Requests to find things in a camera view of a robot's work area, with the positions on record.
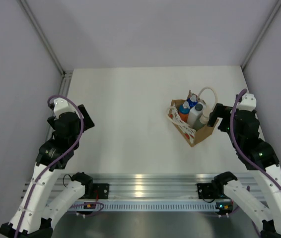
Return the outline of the white bottle grey cap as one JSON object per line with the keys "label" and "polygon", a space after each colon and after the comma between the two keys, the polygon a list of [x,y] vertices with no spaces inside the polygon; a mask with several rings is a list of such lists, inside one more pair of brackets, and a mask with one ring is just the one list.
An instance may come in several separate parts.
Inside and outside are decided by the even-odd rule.
{"label": "white bottle grey cap", "polygon": [[193,127],[194,123],[197,119],[200,118],[202,115],[203,110],[205,109],[206,105],[203,103],[197,103],[193,108],[190,109],[187,124],[189,127]]}

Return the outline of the orange bottle blue cap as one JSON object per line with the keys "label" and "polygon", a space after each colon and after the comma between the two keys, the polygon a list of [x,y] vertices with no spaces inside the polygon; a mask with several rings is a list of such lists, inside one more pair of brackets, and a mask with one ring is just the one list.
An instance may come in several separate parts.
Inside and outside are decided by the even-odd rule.
{"label": "orange bottle blue cap", "polygon": [[189,104],[190,109],[193,108],[197,103],[197,95],[192,94],[191,96],[188,97],[187,102]]}

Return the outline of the orange blue spray bottle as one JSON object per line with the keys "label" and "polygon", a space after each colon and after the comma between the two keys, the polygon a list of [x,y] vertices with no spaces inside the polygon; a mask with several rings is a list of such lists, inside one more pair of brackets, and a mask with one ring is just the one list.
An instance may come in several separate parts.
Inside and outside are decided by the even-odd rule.
{"label": "orange blue spray bottle", "polygon": [[188,101],[185,101],[178,109],[178,114],[182,121],[187,122],[189,112],[190,112],[190,105]]}

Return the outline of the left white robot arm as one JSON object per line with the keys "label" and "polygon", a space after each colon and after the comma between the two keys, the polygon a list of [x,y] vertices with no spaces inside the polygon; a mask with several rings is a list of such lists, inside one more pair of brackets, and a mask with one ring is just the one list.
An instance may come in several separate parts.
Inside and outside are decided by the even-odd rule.
{"label": "left white robot arm", "polygon": [[53,230],[80,198],[88,198],[94,192],[93,178],[84,172],[71,177],[68,186],[52,201],[49,196],[66,168],[74,151],[79,147],[82,132],[95,126],[84,105],[79,112],[61,101],[51,105],[54,116],[48,118],[53,128],[52,137],[39,149],[32,180],[12,219],[1,225],[0,234],[8,238],[50,238]]}

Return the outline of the brown canvas bag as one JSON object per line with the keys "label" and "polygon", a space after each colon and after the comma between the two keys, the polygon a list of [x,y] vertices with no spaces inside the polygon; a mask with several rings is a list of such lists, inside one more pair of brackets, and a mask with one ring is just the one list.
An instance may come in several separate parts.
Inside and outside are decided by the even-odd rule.
{"label": "brown canvas bag", "polygon": [[[211,90],[214,95],[212,106],[202,99],[202,93],[206,90]],[[185,100],[172,100],[167,108],[166,116],[187,143],[194,147],[212,135],[214,126],[208,126],[207,124],[217,103],[216,91],[211,87],[204,87],[198,94],[190,91]]]}

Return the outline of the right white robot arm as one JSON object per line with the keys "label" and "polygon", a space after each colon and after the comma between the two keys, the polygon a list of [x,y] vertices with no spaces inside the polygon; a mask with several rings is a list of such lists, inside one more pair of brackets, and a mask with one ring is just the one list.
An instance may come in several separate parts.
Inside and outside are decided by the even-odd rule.
{"label": "right white robot arm", "polygon": [[281,238],[281,167],[273,147],[259,136],[260,122],[254,107],[242,110],[216,104],[208,125],[221,118],[218,129],[230,138],[238,159],[256,181],[264,198],[260,202],[231,172],[224,172],[211,181],[219,197],[228,197],[252,220],[263,238]]}

